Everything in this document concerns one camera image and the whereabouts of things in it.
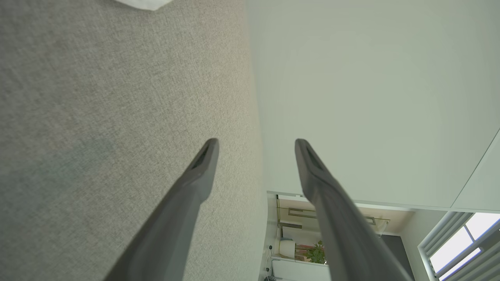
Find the white trim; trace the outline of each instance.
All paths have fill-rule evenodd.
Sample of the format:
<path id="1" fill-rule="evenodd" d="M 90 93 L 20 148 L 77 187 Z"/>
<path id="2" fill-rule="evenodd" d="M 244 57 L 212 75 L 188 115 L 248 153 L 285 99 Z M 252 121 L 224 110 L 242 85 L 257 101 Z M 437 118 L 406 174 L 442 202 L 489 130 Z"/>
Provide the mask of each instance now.
<path id="1" fill-rule="evenodd" d="M 287 192 L 277 192 L 277 191 L 267 191 L 268 194 L 277 194 L 281 199 L 296 200 L 309 202 L 309 200 L 304 197 L 303 194 L 287 193 Z M 468 209 L 468 208 L 454 208 L 454 207 L 440 207 L 440 206 L 425 206 L 425 205 L 411 205 L 411 204 L 398 204 L 389 202 L 375 202 L 375 201 L 365 201 L 365 200 L 352 200 L 356 206 L 361 207 L 361 205 L 370 205 L 373 209 L 383 209 L 383 210 L 435 210 L 435 211 L 451 211 L 451 212 L 463 212 L 463 213 L 493 213 L 500 214 L 500 210 L 492 209 Z"/>
<path id="2" fill-rule="evenodd" d="M 426 255 L 426 251 L 420 245 L 418 245 L 417 248 L 418 252 L 420 253 L 420 258 L 422 259 L 423 262 L 423 267 L 425 267 L 425 271 L 427 272 L 427 277 L 429 277 L 430 281 L 439 281 L 439 279 L 434 276 L 433 268 L 431 267 L 429 262 L 427 262 L 429 258 Z"/>
<path id="3" fill-rule="evenodd" d="M 449 211 L 447 212 L 441 220 L 432 228 L 432 230 L 427 234 L 427 236 L 418 244 L 419 247 L 422 248 L 422 250 L 425 251 L 425 246 L 429 244 L 434 237 L 441 232 L 441 230 L 452 220 L 457 214 L 455 212 Z"/>
<path id="4" fill-rule="evenodd" d="M 465 231 L 466 231 L 466 232 L 467 232 L 467 234 L 469 235 L 470 240 L 472 240 L 472 241 L 476 240 L 476 239 L 474 239 L 474 237 L 472 236 L 472 233 L 471 233 L 471 231 L 469 230 L 469 228 L 467 227 L 467 225 L 465 225 L 465 224 L 464 224 L 464 225 L 463 225 L 463 228 L 465 229 Z"/>
<path id="5" fill-rule="evenodd" d="M 376 234 L 382 234 L 382 235 L 389 235 L 389 236 L 401 236 L 401 233 L 395 233 L 395 232 L 380 232 L 380 231 L 375 231 Z"/>
<path id="6" fill-rule="evenodd" d="M 287 262 L 294 262 L 294 263 L 305 264 L 305 265 L 310 265 L 310 266 L 328 267 L 328 264 L 296 260 L 293 258 L 286 258 L 286 257 L 281 257 L 281 256 L 275 256 L 275 255 L 271 256 L 271 262 L 272 261 L 287 261 Z"/>

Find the white wall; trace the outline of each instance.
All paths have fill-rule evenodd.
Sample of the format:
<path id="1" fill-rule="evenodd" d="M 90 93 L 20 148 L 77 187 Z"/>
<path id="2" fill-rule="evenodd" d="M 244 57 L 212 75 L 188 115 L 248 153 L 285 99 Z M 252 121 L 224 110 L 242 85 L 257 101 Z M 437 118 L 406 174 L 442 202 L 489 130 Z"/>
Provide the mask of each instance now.
<path id="1" fill-rule="evenodd" d="M 285 281 L 331 281 L 328 265 L 291 260 L 284 258 L 273 258 L 272 267 L 277 278 Z"/>
<path id="2" fill-rule="evenodd" d="M 264 280 L 270 272 L 266 271 L 266 268 L 271 268 L 271 250 L 269 246 L 273 246 L 273 250 L 276 251 L 277 230 L 278 230 L 278 213 L 276 211 L 278 204 L 276 202 L 275 194 L 267 194 L 267 225 L 265 229 L 265 238 L 262 251 L 262 260 L 260 262 L 260 271 L 258 275 L 259 280 Z"/>
<path id="3" fill-rule="evenodd" d="M 302 193 L 304 138 L 356 201 L 452 206 L 500 128 L 500 1 L 247 6 L 268 191 Z"/>
<path id="4" fill-rule="evenodd" d="M 418 210 L 401 232 L 404 249 L 416 281 L 429 281 L 418 246 L 445 214 L 445 211 Z"/>

